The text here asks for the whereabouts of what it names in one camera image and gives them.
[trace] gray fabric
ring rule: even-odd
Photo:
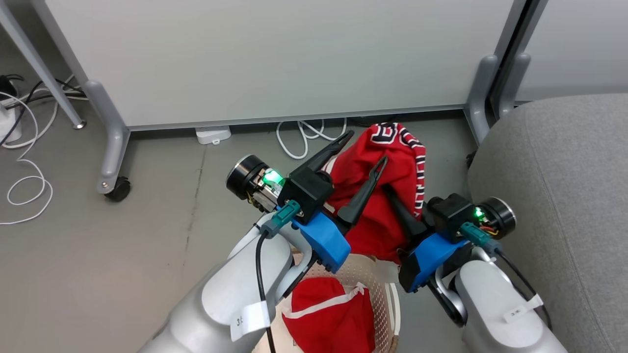
[[[474,201],[505,200],[502,240],[570,352],[628,352],[628,95],[541,100],[491,129],[469,171]]]

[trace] perforated basket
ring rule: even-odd
[[[295,254],[295,263],[299,263],[301,258],[301,254]],[[338,273],[332,274],[325,271],[323,266],[315,264],[307,272],[305,278],[336,277],[340,284],[348,288],[353,288],[357,282],[365,285],[369,289],[375,319],[373,323],[375,327],[375,352],[393,353],[397,350],[399,329],[401,328],[399,296],[394,284],[381,283],[377,280],[374,269],[375,261],[372,259],[362,255],[351,254],[340,270],[338,270]],[[273,336],[277,352],[300,352],[301,350],[294,347],[295,344],[289,335],[282,336],[279,332],[278,334],[275,333],[276,330],[285,330],[281,318],[281,305],[282,303],[278,305],[278,314],[273,322]],[[264,335],[254,352],[267,352],[267,347],[265,347],[267,346],[266,341],[266,335]],[[280,347],[289,347],[290,349],[280,349]]]

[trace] red garment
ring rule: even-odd
[[[331,303],[326,301],[332,298],[341,303],[329,306]],[[308,278],[299,282],[292,292],[291,305],[292,311],[284,311],[282,318],[304,353],[371,353],[375,350],[371,298],[369,290],[361,283],[352,294],[346,295],[335,278]],[[312,308],[315,305],[324,308]],[[302,310],[308,308],[316,311],[304,314]]]
[[[362,217],[346,238],[352,253],[399,264],[397,249],[407,241],[381,185],[392,185],[417,218],[421,216],[425,194],[425,146],[403,125],[385,122],[371,126],[353,146],[325,166],[335,187],[327,202],[336,210],[346,205],[384,154],[388,155],[386,169]]]

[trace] white partition panel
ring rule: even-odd
[[[549,0],[518,101],[628,92],[628,1]]]
[[[512,0],[46,0],[128,126],[460,107]]]

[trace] white cable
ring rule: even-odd
[[[303,158],[305,158],[308,155],[308,151],[309,151],[308,140],[309,139],[316,139],[316,138],[318,138],[320,136],[320,137],[326,139],[327,141],[333,141],[333,140],[341,137],[342,134],[344,134],[345,131],[347,130],[347,118],[345,118],[344,122],[342,123],[342,132],[336,138],[331,138],[331,137],[327,136],[326,134],[323,134],[323,131],[325,130],[325,120],[321,120],[320,130],[316,130],[314,127],[312,127],[312,125],[308,124],[305,121],[297,121],[296,124],[299,127],[299,131],[301,132],[301,137],[303,138],[303,145],[305,146],[305,151],[303,152],[302,155],[296,156],[296,155],[293,155],[292,153],[290,153],[290,151],[288,151],[288,148],[286,147],[286,145],[281,140],[281,135],[279,135],[279,129],[280,129],[282,124],[283,124],[283,122],[280,122],[279,124],[277,124],[277,130],[275,130],[275,134],[277,135],[277,141],[279,141],[279,144],[281,145],[281,148],[283,148],[283,151],[288,156],[290,156],[290,157],[292,157],[292,158],[294,158],[296,160],[302,160]],[[312,130],[315,133],[315,135],[308,135],[308,134],[306,134],[305,131],[303,130],[303,125],[305,125],[308,129]]]
[[[69,81],[71,81],[74,78],[74,75],[70,75],[68,77],[67,80],[65,80],[65,83],[68,83]],[[40,88],[40,89],[36,89],[35,92],[41,92],[41,91],[50,91],[50,89],[47,88]],[[72,89],[69,90],[64,90],[63,92],[71,92],[73,91]],[[26,98],[28,98],[28,95],[25,95],[24,97],[19,98],[18,100],[24,101]],[[87,98],[82,98],[82,97],[68,97],[69,99],[78,99],[78,100],[88,100]],[[52,111],[52,115],[50,116],[50,120],[48,121],[48,124],[46,125],[45,128],[43,128],[43,130],[41,130],[41,133],[39,135],[37,135],[36,138],[34,138],[35,140],[40,139],[45,133],[46,131],[48,131],[48,129],[50,128],[50,126],[52,125],[52,123],[55,121],[55,119],[57,118],[57,112],[59,110],[59,102],[55,101],[55,108]],[[28,146],[33,140],[30,139],[24,143],[18,143],[18,144],[8,144],[7,142],[5,142],[2,146],[4,148],[8,148],[8,149],[16,149],[16,148],[22,148],[24,146]]]
[[[37,126],[37,119],[35,119],[35,115],[33,114],[33,111],[32,111],[32,110],[31,110],[31,109],[30,109],[30,108],[29,108],[29,107],[28,107],[28,106],[27,106],[24,102],[22,102],[21,100],[19,100],[17,97],[13,97],[12,95],[10,95],[10,94],[6,94],[6,93],[4,93],[4,92],[0,92],[0,94],[5,95],[5,96],[7,96],[7,97],[9,97],[9,98],[13,98],[15,101],[17,101],[17,102],[19,102],[21,105],[23,105],[23,106],[26,108],[26,110],[28,110],[28,112],[31,114],[31,117],[33,118],[33,124],[35,125],[35,136],[37,136],[37,135],[39,134],[39,128],[38,128],[38,126]],[[48,182],[48,180],[44,179],[44,177],[43,177],[43,174],[42,174],[41,170],[39,169],[39,167],[38,167],[35,163],[33,163],[33,162],[32,162],[32,161],[30,161],[30,160],[26,160],[26,159],[24,159],[24,158],[23,158],[23,157],[24,157],[24,155],[25,155],[26,153],[28,153],[28,151],[30,151],[30,150],[31,150],[31,148],[32,148],[32,147],[33,147],[33,145],[35,144],[35,141],[37,141],[37,139],[36,139],[36,138],[33,138],[33,139],[31,140],[31,144],[30,144],[30,146],[28,146],[28,148],[26,149],[26,151],[25,151],[24,153],[22,153],[22,155],[21,155],[21,156],[19,156],[19,157],[18,157],[17,161],[18,161],[18,162],[27,162],[27,163],[29,163],[30,165],[34,166],[34,168],[35,168],[35,169],[37,169],[37,173],[39,173],[39,176],[37,176],[37,175],[26,176],[26,177],[24,177],[24,178],[22,178],[22,179],[18,180],[17,182],[15,182],[15,183],[14,183],[14,184],[13,184],[13,185],[9,188],[9,191],[6,193],[6,199],[7,199],[7,201],[8,201],[11,205],[14,205],[14,206],[21,206],[21,205],[26,205],[26,204],[29,204],[29,203],[31,203],[31,202],[33,202],[33,201],[35,201],[36,199],[38,199],[38,198],[39,198],[39,196],[41,196],[41,194],[43,194],[44,190],[46,189],[46,184],[47,184],[47,185],[48,185],[48,187],[50,188],[50,196],[48,197],[48,201],[46,201],[46,204],[43,206],[43,208],[41,209],[41,211],[39,211],[36,215],[34,215],[34,216],[32,216],[32,217],[28,217],[27,219],[23,219],[23,220],[16,220],[16,221],[14,221],[14,222],[0,222],[0,225],[10,225],[10,224],[18,224],[18,223],[22,223],[22,222],[27,222],[27,221],[29,221],[29,220],[31,220],[31,219],[34,219],[34,218],[39,217],[39,215],[40,215],[40,214],[42,214],[42,213],[44,212],[44,210],[46,210],[46,208],[48,208],[48,205],[50,205],[50,201],[52,200],[52,192],[53,192],[53,190],[52,190],[52,185],[50,185],[50,183]],[[13,191],[13,189],[14,189],[16,186],[18,186],[18,184],[19,184],[19,183],[21,183],[21,182],[23,182],[24,180],[27,180],[27,179],[40,179],[40,180],[41,180],[41,190],[39,191],[39,193],[38,193],[37,195],[35,195],[33,198],[31,198],[31,199],[30,199],[30,200],[28,200],[28,201],[24,201],[24,202],[13,202],[13,201],[11,200],[11,192]]]

